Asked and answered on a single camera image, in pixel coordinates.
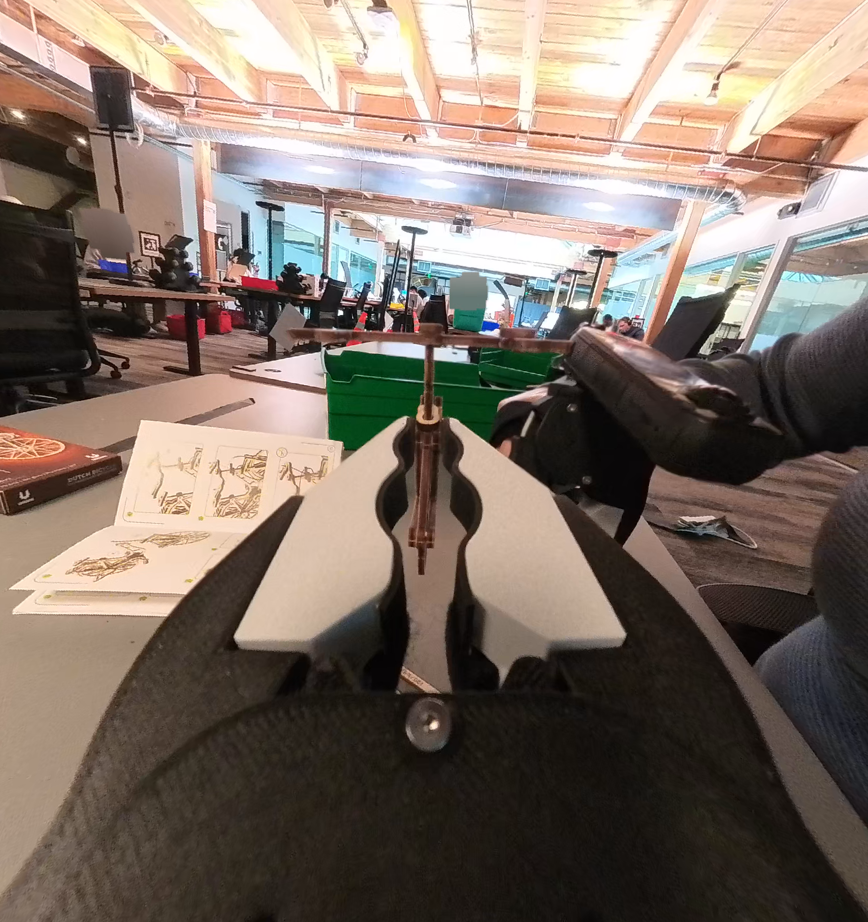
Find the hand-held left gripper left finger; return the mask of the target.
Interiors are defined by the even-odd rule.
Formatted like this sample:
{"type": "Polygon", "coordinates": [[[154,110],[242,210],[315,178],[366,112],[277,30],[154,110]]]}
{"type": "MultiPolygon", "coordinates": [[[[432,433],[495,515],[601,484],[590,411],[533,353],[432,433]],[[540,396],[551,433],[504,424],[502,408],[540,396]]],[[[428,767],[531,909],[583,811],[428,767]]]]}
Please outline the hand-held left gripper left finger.
{"type": "Polygon", "coordinates": [[[403,553],[414,430],[400,417],[310,488],[235,630],[244,650],[400,667],[407,647],[403,553]]]}

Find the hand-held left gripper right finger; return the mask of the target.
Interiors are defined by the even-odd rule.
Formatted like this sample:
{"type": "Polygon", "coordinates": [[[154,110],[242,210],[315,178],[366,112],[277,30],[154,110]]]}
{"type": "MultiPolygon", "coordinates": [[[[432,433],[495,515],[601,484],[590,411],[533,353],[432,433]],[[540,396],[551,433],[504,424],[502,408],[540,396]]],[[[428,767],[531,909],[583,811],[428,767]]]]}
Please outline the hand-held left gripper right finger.
{"type": "Polygon", "coordinates": [[[453,484],[472,489],[463,561],[474,649],[504,680],[524,657],[620,647],[625,629],[555,494],[461,421],[448,425],[453,484]]]}

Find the wooden handlebar assembly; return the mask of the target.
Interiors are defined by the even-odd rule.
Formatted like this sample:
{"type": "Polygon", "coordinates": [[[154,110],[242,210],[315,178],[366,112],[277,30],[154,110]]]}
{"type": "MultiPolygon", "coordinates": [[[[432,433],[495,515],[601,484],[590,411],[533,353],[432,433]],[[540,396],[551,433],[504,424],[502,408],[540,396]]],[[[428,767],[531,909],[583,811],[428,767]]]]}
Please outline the wooden handlebar assembly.
{"type": "Polygon", "coordinates": [[[435,545],[438,476],[440,469],[442,399],[436,396],[436,349],[499,348],[509,352],[565,354],[566,340],[541,340],[532,331],[505,328],[497,337],[482,333],[449,333],[440,324],[421,324],[417,332],[385,333],[338,328],[292,328],[293,340],[319,342],[322,345],[383,342],[416,344],[424,349],[423,390],[416,411],[415,468],[416,499],[408,531],[408,543],[417,551],[417,570],[426,573],[428,550],[435,545]]]}

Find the person's right forearm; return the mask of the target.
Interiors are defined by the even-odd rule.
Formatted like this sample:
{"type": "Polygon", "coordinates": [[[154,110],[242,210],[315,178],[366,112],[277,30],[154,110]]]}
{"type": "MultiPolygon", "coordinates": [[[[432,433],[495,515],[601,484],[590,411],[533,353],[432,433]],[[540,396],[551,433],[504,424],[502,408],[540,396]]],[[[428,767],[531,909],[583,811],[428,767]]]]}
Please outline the person's right forearm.
{"type": "Polygon", "coordinates": [[[816,330],[771,347],[683,365],[739,396],[782,434],[761,470],[868,446],[868,294],[816,330]]]}

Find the brown model kit box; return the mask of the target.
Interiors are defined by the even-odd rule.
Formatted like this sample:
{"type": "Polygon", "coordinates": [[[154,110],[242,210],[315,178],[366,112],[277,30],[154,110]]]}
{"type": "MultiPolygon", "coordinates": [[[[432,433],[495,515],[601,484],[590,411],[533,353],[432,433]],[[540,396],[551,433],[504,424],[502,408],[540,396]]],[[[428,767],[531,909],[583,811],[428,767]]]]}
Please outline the brown model kit box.
{"type": "Polygon", "coordinates": [[[0,425],[0,514],[22,513],[107,479],[121,456],[0,425]]]}

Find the black high-back chair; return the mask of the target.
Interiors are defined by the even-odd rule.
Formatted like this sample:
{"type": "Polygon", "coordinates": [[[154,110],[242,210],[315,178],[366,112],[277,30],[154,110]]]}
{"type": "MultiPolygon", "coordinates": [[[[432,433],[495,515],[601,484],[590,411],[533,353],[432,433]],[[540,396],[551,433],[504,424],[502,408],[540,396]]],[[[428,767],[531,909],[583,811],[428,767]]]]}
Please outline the black high-back chair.
{"type": "Polygon", "coordinates": [[[736,283],[704,296],[681,297],[651,346],[676,362],[697,357],[722,323],[739,289],[736,283]]]}

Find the black floor lamp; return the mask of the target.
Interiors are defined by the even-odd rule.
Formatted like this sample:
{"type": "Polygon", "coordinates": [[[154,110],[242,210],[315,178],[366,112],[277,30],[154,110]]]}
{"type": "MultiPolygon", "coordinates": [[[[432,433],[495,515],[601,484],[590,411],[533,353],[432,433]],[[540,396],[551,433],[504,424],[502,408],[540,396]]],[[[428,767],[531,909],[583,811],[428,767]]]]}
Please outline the black floor lamp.
{"type": "Polygon", "coordinates": [[[428,228],[417,224],[405,224],[402,230],[410,236],[407,263],[404,276],[404,291],[407,295],[412,288],[412,276],[416,262],[416,241],[419,236],[426,236],[428,228]]]}
{"type": "Polygon", "coordinates": [[[284,206],[269,200],[260,200],[257,201],[257,207],[260,208],[265,213],[266,218],[266,246],[265,254],[267,259],[267,273],[266,278],[271,281],[276,281],[276,273],[274,272],[274,244],[275,244],[275,224],[277,223],[276,217],[279,213],[284,211],[284,206]]]}
{"type": "Polygon", "coordinates": [[[618,253],[609,249],[595,248],[589,251],[589,255],[596,258],[596,268],[589,295],[589,310],[596,312],[600,306],[601,295],[612,275],[618,253]]]}

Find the blue face mask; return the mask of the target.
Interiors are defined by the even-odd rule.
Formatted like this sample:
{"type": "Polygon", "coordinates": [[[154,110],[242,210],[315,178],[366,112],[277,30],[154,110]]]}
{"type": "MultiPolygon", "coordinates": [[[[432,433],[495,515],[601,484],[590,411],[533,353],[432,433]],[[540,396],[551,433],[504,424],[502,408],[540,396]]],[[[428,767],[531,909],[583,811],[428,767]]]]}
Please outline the blue face mask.
{"type": "Polygon", "coordinates": [[[724,516],[685,515],[671,520],[662,513],[647,511],[645,518],[650,525],[673,534],[713,537],[747,549],[758,549],[758,543],[750,535],[732,525],[724,516]]]}

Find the white instruction booklet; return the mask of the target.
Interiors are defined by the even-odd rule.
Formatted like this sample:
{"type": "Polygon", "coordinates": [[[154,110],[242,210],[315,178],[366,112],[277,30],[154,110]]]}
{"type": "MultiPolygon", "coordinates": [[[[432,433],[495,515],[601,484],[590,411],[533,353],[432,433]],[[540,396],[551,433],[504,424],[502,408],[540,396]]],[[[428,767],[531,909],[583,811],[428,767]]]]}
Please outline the white instruction booklet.
{"type": "Polygon", "coordinates": [[[14,583],[26,596],[12,613],[166,617],[343,451],[328,437],[142,421],[114,523],[14,583]]]}

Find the black mesh chair seat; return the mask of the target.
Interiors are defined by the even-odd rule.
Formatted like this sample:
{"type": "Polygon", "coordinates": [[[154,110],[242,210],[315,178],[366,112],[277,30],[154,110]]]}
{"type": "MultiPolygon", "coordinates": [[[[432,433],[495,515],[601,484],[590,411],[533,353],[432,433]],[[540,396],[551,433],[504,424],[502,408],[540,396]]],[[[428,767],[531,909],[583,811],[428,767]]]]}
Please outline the black mesh chair seat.
{"type": "Polygon", "coordinates": [[[722,625],[769,631],[784,637],[819,616],[812,594],[745,583],[707,583],[697,588],[722,625]]]}

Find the person's torso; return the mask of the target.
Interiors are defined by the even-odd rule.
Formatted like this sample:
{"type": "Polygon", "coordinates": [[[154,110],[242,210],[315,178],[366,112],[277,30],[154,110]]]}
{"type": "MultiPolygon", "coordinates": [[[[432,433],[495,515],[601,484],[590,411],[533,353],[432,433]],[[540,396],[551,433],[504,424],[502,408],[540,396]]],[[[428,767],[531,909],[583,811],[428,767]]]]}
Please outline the person's torso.
{"type": "Polygon", "coordinates": [[[821,525],[812,574],[819,616],[756,670],[868,827],[868,469],[821,525]]]}

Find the dark wooden desk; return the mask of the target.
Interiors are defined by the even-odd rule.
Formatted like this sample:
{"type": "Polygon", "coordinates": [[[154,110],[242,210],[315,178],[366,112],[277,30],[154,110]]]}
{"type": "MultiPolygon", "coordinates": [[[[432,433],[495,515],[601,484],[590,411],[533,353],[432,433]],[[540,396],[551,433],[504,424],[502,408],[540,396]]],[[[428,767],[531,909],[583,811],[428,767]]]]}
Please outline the dark wooden desk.
{"type": "Polygon", "coordinates": [[[95,279],[78,280],[80,296],[86,301],[115,303],[147,303],[151,305],[167,302],[181,303],[183,315],[187,319],[186,367],[164,366],[164,371],[186,376],[202,375],[199,340],[197,339],[196,318],[205,317],[207,307],[218,304],[233,303],[232,295],[207,291],[171,292],[157,288],[137,288],[127,285],[101,282],[95,279]]]}

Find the black mesh office chair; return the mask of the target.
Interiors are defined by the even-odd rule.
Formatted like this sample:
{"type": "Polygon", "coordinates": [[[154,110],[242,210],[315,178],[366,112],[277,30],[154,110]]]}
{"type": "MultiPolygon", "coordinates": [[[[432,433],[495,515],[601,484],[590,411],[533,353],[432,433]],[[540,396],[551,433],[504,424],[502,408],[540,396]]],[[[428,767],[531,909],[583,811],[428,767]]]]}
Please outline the black mesh office chair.
{"type": "Polygon", "coordinates": [[[91,398],[102,358],[68,215],[0,198],[0,415],[91,398]]]}

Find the black speaker on stand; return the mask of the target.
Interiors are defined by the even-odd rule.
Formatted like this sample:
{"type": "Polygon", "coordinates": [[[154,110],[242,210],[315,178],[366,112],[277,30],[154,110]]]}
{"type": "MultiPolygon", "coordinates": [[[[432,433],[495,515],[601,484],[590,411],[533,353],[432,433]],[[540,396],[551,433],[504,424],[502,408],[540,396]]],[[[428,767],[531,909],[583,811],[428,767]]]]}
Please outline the black speaker on stand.
{"type": "Polygon", "coordinates": [[[90,65],[89,75],[97,127],[108,136],[114,171],[115,195],[121,214],[125,214],[125,196],[118,160],[117,137],[135,131],[132,106],[132,82],[128,70],[121,67],[90,65]]]}

